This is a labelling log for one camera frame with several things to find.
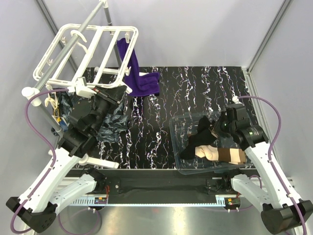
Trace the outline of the black striped sock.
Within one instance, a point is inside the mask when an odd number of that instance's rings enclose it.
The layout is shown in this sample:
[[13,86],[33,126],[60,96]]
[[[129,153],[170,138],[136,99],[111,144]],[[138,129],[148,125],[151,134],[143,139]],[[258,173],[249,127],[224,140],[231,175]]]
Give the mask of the black striped sock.
[[203,116],[198,123],[197,133],[188,137],[188,144],[180,153],[179,157],[182,160],[191,160],[195,157],[195,148],[201,145],[212,145],[217,136],[211,132],[215,120],[209,120],[208,117]]

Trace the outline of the white plastic clip hanger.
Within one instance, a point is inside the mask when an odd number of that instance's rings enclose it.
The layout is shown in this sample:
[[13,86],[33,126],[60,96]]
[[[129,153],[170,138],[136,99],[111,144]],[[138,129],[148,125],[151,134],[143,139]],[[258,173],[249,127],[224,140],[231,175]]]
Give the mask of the white plastic clip hanger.
[[[91,42],[88,43],[85,36],[80,31],[80,28],[80,24],[69,23],[59,29],[33,71],[33,78],[37,82],[35,85],[36,90],[41,90],[46,85],[56,85],[67,87],[70,91],[75,91],[75,82],[77,78],[83,77],[83,73],[89,66],[104,33],[110,34],[109,45],[107,51],[104,53],[100,66],[96,68],[96,77],[91,83],[87,82],[87,86],[91,89],[96,86],[112,89],[126,85],[124,77],[128,76],[131,70],[131,68],[128,67],[128,63],[139,36],[138,29],[134,26],[88,25],[86,30],[94,31],[94,36]],[[128,47],[118,68],[109,69],[107,63],[114,47],[117,45],[117,40],[121,33],[125,34]],[[59,76],[66,63],[74,50],[78,47],[83,50],[84,56],[79,63],[77,71],[72,79],[60,79]]]

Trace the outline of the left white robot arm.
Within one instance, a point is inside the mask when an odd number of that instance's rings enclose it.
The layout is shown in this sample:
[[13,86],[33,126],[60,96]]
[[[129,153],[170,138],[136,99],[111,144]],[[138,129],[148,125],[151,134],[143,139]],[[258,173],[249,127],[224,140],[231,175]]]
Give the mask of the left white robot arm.
[[96,86],[92,96],[77,102],[70,112],[68,130],[63,134],[58,147],[36,129],[33,131],[50,147],[52,158],[34,183],[19,197],[10,197],[6,206],[14,213],[10,229],[18,231],[14,222],[19,217],[29,230],[45,231],[74,200],[84,194],[100,194],[106,187],[106,177],[95,168],[88,169],[78,180],[56,191],[57,186],[76,165],[89,163],[88,152],[97,144],[97,135],[111,109],[121,102],[126,86],[106,89]]

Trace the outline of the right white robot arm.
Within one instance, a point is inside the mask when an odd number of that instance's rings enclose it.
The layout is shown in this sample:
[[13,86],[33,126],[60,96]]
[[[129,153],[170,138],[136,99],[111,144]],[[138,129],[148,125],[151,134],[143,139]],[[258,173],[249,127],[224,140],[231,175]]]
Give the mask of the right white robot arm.
[[218,137],[232,138],[256,167],[265,189],[244,174],[222,181],[224,192],[243,195],[259,212],[273,235],[302,226],[313,213],[310,200],[303,200],[269,151],[268,137],[259,125],[250,123],[243,104],[230,104],[215,122]]

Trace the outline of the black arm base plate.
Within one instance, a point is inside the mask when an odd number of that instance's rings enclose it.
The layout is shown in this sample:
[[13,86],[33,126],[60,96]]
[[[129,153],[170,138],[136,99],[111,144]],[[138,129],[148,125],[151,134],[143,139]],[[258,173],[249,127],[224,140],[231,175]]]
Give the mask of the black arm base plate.
[[216,195],[236,196],[230,178],[236,170],[183,175],[178,170],[103,169],[111,204],[201,204]]

